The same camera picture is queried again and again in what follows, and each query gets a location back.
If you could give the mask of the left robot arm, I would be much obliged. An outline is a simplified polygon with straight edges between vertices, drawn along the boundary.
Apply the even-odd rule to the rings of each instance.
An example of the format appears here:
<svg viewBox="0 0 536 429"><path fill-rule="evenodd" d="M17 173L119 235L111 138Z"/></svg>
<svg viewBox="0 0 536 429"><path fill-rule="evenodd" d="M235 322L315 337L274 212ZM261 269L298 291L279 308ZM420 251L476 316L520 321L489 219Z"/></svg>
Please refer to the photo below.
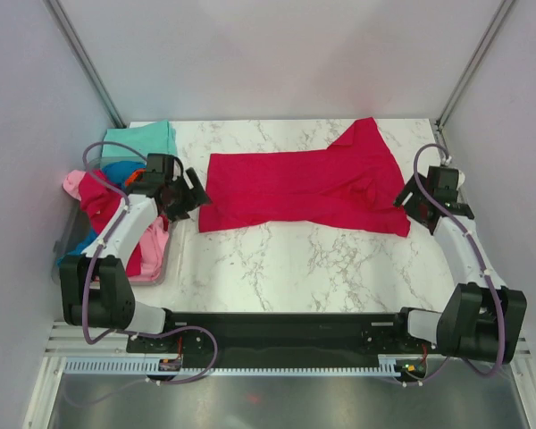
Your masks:
<svg viewBox="0 0 536 429"><path fill-rule="evenodd" d="M137 333L157 350L171 350L179 338L177 328L166 322L165 309L136 301L126 267L154 221L187 219L210 198L196 172L174 155L148 155L144 170L123 189L100 172L88 171L86 176L116 207L96 239L60 263L64 320L80 327L88 344L100 340L89 330L101 328L105 334Z"/></svg>

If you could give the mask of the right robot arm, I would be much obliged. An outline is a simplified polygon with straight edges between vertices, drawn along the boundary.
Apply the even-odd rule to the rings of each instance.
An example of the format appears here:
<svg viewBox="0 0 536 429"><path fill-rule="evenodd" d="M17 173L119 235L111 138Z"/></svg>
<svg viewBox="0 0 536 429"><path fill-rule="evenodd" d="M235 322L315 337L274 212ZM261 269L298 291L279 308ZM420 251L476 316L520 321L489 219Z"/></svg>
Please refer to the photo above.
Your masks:
<svg viewBox="0 0 536 429"><path fill-rule="evenodd" d="M443 250L456 287L442 312L403 307L391 329L393 345L412 351L423 341L446 357L494 362L516 349L527 300L494 271L478 238L471 208L458 201L459 171L430 166L406 183L394 206L429 230Z"/></svg>

